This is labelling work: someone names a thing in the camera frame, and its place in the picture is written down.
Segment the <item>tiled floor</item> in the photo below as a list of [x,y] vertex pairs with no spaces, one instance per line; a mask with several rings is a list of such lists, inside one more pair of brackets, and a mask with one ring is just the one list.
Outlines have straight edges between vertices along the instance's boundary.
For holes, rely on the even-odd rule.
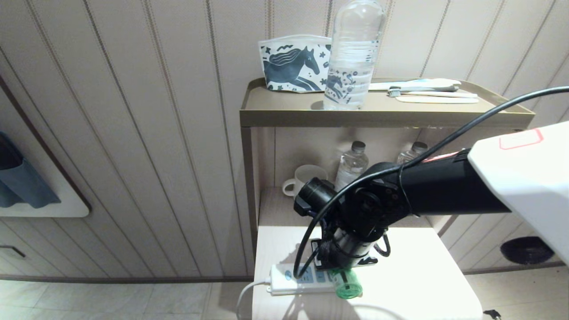
[[569,319],[567,267],[474,274],[466,279],[482,308],[495,309],[502,320]]
[[[246,283],[48,284],[0,280],[0,320],[234,320]],[[241,315],[251,318],[253,291]]]
[[[482,307],[503,320],[569,319],[569,270],[467,276]],[[244,283],[48,284],[0,280],[0,320],[234,320]],[[251,317],[252,290],[241,314]]]

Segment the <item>small water bottle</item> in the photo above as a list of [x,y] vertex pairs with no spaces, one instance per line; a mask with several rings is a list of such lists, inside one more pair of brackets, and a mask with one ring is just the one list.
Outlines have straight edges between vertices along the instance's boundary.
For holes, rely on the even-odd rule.
[[385,13],[376,0],[353,0],[336,14],[324,110],[358,110],[372,81]]
[[405,162],[409,162],[423,154],[427,149],[428,146],[426,143],[419,141],[413,142],[411,150],[403,151],[399,154],[397,157],[397,164],[402,165]]
[[352,149],[340,157],[340,166],[336,174],[336,191],[342,190],[348,183],[356,180],[368,168],[368,156],[364,153],[365,143],[354,141]]

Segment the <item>black cable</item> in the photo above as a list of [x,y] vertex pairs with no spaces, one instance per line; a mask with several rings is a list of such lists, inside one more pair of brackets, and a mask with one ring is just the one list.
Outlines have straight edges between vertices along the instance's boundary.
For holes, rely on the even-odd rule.
[[389,239],[387,238],[387,233],[384,233],[382,238],[384,238],[385,251],[383,251],[380,248],[380,245],[378,245],[377,243],[373,244],[373,248],[377,251],[377,253],[379,253],[383,257],[389,257],[389,255],[391,254],[391,245],[389,245]]
[[538,90],[538,91],[526,93],[525,95],[521,95],[519,97],[516,97],[514,99],[506,101],[506,102],[504,102],[498,106],[495,106],[494,108],[486,111],[485,113],[479,115],[478,117],[474,118],[472,121],[465,124],[460,129],[453,132],[448,137],[443,139],[441,142],[437,143],[434,147],[428,149],[427,151],[425,151],[425,153],[421,154],[420,156],[416,157],[415,159],[413,159],[407,163],[404,163],[400,166],[394,166],[394,167],[391,167],[389,169],[385,169],[385,170],[382,170],[382,171],[379,171],[376,173],[366,175],[364,177],[359,177],[356,180],[354,180],[353,182],[351,182],[350,184],[348,184],[347,186],[345,186],[334,197],[332,197],[332,199],[330,199],[330,201],[328,201],[328,203],[326,203],[326,205],[324,205],[324,207],[322,207],[322,209],[318,212],[316,217],[314,217],[314,219],[312,221],[310,221],[310,224],[308,225],[308,228],[306,229],[306,232],[304,233],[304,237],[302,238],[302,241],[300,242],[300,246],[299,246],[298,251],[296,253],[296,259],[294,261],[294,269],[293,269],[294,277],[297,279],[300,278],[306,272],[306,269],[308,268],[308,265],[310,264],[310,262],[312,262],[312,261],[307,261],[305,263],[305,265],[302,267],[302,269],[300,270],[300,273],[298,272],[298,268],[300,266],[300,259],[302,259],[302,254],[304,253],[304,249],[305,249],[306,244],[308,242],[308,238],[310,237],[310,234],[312,233],[312,231],[316,227],[317,223],[328,213],[328,211],[332,208],[332,206],[342,196],[344,196],[349,190],[353,189],[354,186],[356,186],[362,182],[366,182],[369,180],[374,180],[374,179],[380,178],[380,177],[387,175],[387,174],[396,173],[398,170],[403,170],[405,168],[409,168],[409,167],[412,167],[412,166],[415,166],[415,165],[421,163],[423,160],[425,160],[429,156],[433,155],[433,153],[439,151],[446,144],[448,144],[448,143],[454,141],[455,139],[457,139],[458,137],[462,136],[465,132],[472,129],[474,126],[478,125],[479,123],[483,122],[484,120],[488,119],[489,117],[495,115],[496,113],[498,113],[502,110],[505,110],[507,108],[510,108],[513,105],[522,103],[522,102],[529,100],[529,99],[533,99],[533,98],[537,98],[537,97],[541,97],[541,96],[552,95],[554,93],[562,93],[562,92],[569,92],[569,86]]
[[[316,212],[316,211],[312,211],[312,210],[307,211],[307,215],[312,217],[313,219],[316,217],[317,214],[318,214],[318,212]],[[324,238],[324,236],[326,235],[326,232],[328,231],[326,219],[322,219],[320,221],[320,228],[322,229],[322,238]]]
[[303,273],[300,274],[300,276],[297,278],[299,279],[300,277],[302,277],[302,275],[306,272],[306,269],[308,268],[308,266],[310,266],[310,264],[312,263],[312,261],[314,260],[314,258],[316,257],[316,255],[318,254],[318,250],[320,249],[320,246],[316,247],[316,249],[314,249],[312,251],[312,254],[310,255],[310,257],[308,257],[308,260],[306,260],[306,263],[304,264],[304,267],[302,268],[304,270]]
[[407,193],[405,192],[405,188],[403,188],[403,168],[405,168],[405,167],[401,166],[399,168],[399,173],[397,174],[397,180],[399,183],[399,187],[401,188],[401,193],[403,193],[403,197],[405,197],[405,202],[407,202],[407,206],[409,207],[409,214],[412,215],[413,214],[413,207],[411,206],[411,202],[409,202],[409,198],[407,197]]

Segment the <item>mug handle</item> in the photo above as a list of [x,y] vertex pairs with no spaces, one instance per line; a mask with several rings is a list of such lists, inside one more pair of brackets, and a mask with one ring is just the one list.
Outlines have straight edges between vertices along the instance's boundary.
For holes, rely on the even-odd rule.
[[286,181],[283,183],[283,187],[282,187],[282,188],[283,188],[283,193],[284,193],[285,195],[287,195],[287,196],[294,196],[294,190],[289,191],[289,190],[285,190],[285,189],[286,189],[286,187],[290,186],[291,184],[295,184],[295,181],[296,181],[296,180],[295,180],[294,178],[292,178],[292,179],[286,180]]

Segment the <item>power strip switch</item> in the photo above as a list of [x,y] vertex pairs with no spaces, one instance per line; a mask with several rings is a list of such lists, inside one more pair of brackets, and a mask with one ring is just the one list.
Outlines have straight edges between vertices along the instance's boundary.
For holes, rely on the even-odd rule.
[[271,295],[336,292],[329,271],[316,270],[311,265],[300,279],[295,279],[293,268],[294,264],[274,264],[271,267],[271,285],[267,288]]

